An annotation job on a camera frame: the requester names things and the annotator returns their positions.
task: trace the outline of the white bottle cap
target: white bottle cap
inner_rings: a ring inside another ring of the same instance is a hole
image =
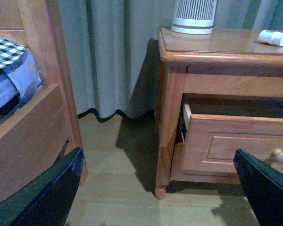
[[[258,41],[273,46],[283,46],[283,33],[264,30],[260,33]]]

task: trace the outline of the white container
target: white container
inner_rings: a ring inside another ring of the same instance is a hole
[[[176,0],[174,32],[187,34],[211,34],[217,0]]]
[[[260,33],[258,41],[273,46],[283,46],[283,33],[264,30]]]

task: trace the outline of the nightstand top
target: nightstand top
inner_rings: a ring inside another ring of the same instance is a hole
[[[198,61],[283,66],[283,47],[258,42],[260,30],[213,29],[211,34],[193,35],[160,27],[159,49],[165,62]]]

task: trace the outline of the open drawer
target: open drawer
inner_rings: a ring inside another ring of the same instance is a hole
[[[187,134],[179,168],[185,175],[236,177],[233,158],[241,148],[283,172],[274,151],[283,151],[283,105],[272,99],[188,97]]]

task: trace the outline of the drawer knob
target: drawer knob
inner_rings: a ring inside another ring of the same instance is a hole
[[[281,149],[275,150],[273,156],[276,162],[283,162],[283,151]]]

